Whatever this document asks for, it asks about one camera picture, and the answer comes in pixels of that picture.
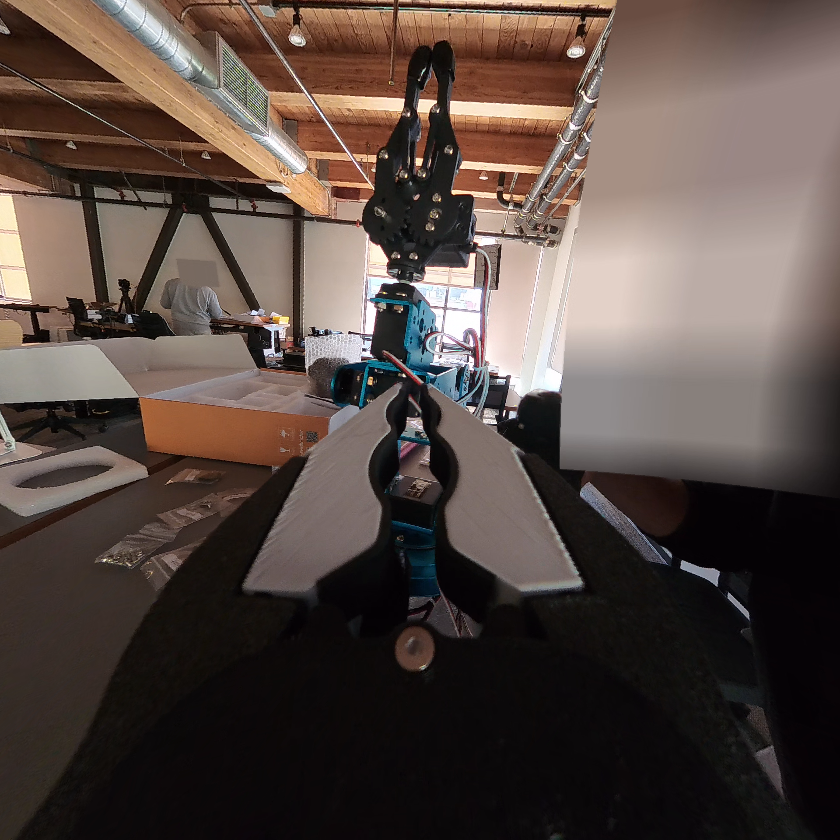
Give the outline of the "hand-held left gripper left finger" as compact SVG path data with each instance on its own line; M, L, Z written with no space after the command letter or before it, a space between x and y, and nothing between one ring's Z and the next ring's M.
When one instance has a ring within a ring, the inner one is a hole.
M403 625L403 563L386 490L399 470L403 386L394 385L311 450L242 589L291 609L297 632L318 607L358 632Z

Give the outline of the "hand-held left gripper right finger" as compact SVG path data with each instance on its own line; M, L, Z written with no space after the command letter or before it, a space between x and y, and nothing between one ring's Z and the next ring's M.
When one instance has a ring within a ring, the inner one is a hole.
M430 467L444 491L436 559L442 592L478 623L500 605L582 592L519 450L434 388L423 386L418 401Z

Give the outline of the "blue and black toy robot arm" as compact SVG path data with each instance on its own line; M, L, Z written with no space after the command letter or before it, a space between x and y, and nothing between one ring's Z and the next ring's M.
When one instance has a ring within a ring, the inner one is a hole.
M341 406L363 408L403 382L436 387L462 406L475 391L479 408L487 396L485 305L477 329L450 339L473 365L447 367L435 362L443 352L435 341L444 332L418 287L428 266L466 268L476 252L474 197L452 193L462 163L449 114L455 75L455 53L445 40L418 47L409 61L402 114L378 152L374 192L362 214L392 282L369 298L375 308L372 359L333 375L332 397Z

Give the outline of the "orange cardboard box white lid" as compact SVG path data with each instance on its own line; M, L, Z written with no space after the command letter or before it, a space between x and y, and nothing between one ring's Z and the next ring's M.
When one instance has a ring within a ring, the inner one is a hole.
M304 374L258 369L236 335L26 344L1 352L3 404L140 400L147 448L258 466L305 455L355 409Z

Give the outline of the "bubble wrap pouch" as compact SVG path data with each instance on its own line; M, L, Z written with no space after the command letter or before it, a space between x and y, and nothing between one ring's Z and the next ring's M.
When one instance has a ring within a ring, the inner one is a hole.
M333 377L340 367L361 361L363 340L355 333L309 335L304 344L308 394L332 399Z

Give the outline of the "group of small parts bags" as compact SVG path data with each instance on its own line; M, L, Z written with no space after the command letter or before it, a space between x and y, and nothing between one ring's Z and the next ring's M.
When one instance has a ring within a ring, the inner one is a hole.
M143 578L159 591L172 578L201 540L172 547L179 534L210 518L224 519L256 492L256 487L215 490L195 501L159 513L156 519L136 533L122 538L95 560L125 570L139 570Z

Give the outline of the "black office chair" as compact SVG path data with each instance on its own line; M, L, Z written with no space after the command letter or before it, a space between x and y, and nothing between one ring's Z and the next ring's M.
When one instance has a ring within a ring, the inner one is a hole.
M87 439L87 436L72 426L70 420L67 418L68 414L75 412L73 402L11 403L7 404L6 407L14 410L16 413L42 412L41 417L26 421L14 427L9 427L19 443L27 442L30 438L45 430L49 430L52 434L68 432L79 440Z

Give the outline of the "white metal stand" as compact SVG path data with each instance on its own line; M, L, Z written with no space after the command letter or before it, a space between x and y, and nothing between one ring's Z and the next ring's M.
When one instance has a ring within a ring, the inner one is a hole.
M1 434L3 437L3 442L1 443L1 466L13 464L21 460L36 458L45 454L55 452L55 449L53 447L45 447L17 442L2 414Z

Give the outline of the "person's dark shirt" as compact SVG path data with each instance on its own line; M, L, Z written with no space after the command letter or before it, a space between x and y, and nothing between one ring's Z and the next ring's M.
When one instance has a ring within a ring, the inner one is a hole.
M838 838L838 499L689 481L664 539L682 560L749 572L766 713L787 797L818 838Z

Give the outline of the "metal ceiling pipes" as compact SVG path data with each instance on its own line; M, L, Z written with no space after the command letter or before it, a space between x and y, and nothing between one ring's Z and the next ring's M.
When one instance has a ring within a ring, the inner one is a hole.
M525 196L514 220L514 231L522 241L551 238L557 230L549 222L549 211L561 190L586 158L592 143L591 126L598 101L606 53L603 50L593 68L586 70L575 93L570 116L564 122L548 159Z

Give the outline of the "thin ceiling rod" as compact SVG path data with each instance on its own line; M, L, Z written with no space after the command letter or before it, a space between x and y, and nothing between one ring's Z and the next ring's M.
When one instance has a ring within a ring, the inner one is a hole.
M342 151L349 157L350 161L353 163L353 165L354 165L355 169L358 171L358 173L360 173L360 175L364 179L367 186L370 187L370 189L374 189L375 185L373 184L373 182L371 181L369 176L366 174L362 164L356 159L356 157L354 156L354 154L350 150L349 146L347 145L347 143L344 142L340 133L334 128L333 124L330 122L326 113L322 110L321 106L319 105L319 103L317 102L315 97L313 97L313 95L310 93L310 90L306 87L306 85L303 83L303 81L299 78L299 75L295 71L292 64L289 62L288 58L282 52L282 50L280 49L280 47L278 46L276 41L272 38L272 36L268 32L268 30L265 28L265 26L260 22L257 14L254 12L252 6L247 1L238 1L238 3L245 10L248 17L254 23L257 30L261 34L262 38L267 43L268 47L270 47L271 51L275 54L275 56L278 57L278 60L280 61L281 65L285 68L285 70L288 73L288 75L290 76L290 78L294 81L294 83L300 89L303 96L308 100L309 104L314 109L314 111L318 114L321 121L323 121L325 126L331 132L334 139L336 139L336 141L338 141L339 146L341 147Z

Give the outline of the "white foam frame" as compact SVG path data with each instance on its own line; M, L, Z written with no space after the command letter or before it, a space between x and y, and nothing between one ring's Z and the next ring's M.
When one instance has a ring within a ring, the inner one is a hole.
M61 486L23 486L25 481L39 476L88 466L101 467L103 471ZM20 460L1 468L1 505L18 516L29 518L142 480L148 475L147 468L142 464L101 446Z

